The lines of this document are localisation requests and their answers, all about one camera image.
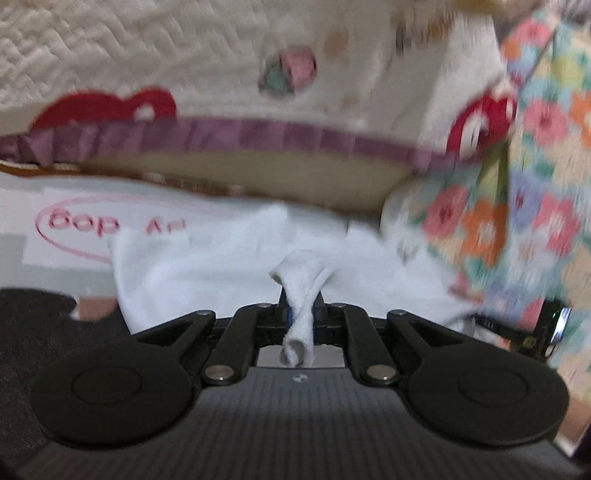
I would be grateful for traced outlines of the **white hoodie sweatshirt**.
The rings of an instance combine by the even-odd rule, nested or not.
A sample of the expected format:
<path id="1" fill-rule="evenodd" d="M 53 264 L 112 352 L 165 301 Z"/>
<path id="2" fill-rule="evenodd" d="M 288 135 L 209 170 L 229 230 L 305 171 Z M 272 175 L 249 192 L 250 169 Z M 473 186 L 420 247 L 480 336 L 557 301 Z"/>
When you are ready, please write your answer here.
<path id="1" fill-rule="evenodd" d="M 119 307 L 133 333 L 197 310 L 224 317 L 286 296 L 294 315 L 280 336 L 288 367 L 314 359 L 317 298 L 373 317 L 401 309 L 452 328 L 475 310 L 452 293 L 454 273 L 409 231 L 386 238 L 362 222 L 280 204 L 170 233 L 125 228 L 109 249 Z"/>

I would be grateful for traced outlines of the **floral patterned quilt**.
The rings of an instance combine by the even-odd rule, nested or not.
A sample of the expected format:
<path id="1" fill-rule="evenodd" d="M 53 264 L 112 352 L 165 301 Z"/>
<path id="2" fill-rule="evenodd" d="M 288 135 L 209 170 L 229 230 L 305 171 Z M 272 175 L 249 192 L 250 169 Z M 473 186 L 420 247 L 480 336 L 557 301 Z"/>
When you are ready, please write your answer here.
<path id="1" fill-rule="evenodd" d="M 385 204 L 401 256 L 429 253 L 452 293 L 533 330 L 545 301 L 571 305 L 552 365 L 590 398 L 590 14 L 540 9 L 503 41 L 517 88 L 509 139 L 483 162 L 415 179 Z"/>

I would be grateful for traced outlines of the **white quilt with red bears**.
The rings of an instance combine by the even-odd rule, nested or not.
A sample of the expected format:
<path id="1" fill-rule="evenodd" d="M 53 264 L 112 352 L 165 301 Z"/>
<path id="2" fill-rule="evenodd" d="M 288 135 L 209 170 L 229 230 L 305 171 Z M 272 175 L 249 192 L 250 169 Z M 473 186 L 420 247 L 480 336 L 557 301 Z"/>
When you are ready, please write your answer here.
<path id="1" fill-rule="evenodd" d="M 1 160 L 374 212 L 502 141 L 480 1 L 5 1 Z"/>

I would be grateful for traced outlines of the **patterned play mat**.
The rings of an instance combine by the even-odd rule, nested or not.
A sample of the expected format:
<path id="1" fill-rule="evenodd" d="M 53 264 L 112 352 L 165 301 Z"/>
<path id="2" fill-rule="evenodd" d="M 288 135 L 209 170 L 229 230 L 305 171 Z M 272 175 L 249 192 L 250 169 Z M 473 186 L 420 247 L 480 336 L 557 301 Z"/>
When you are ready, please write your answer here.
<path id="1" fill-rule="evenodd" d="M 84 259 L 43 240 L 35 219 L 47 207 L 73 200 L 75 212 L 129 218 L 143 202 L 158 212 L 193 217 L 242 214 L 263 200 L 207 197 L 95 177 L 1 176 L 1 462 L 28 460 L 46 439 L 30 407 L 34 377 L 53 360 L 127 334 L 119 312 L 104 241 L 99 259 Z"/>

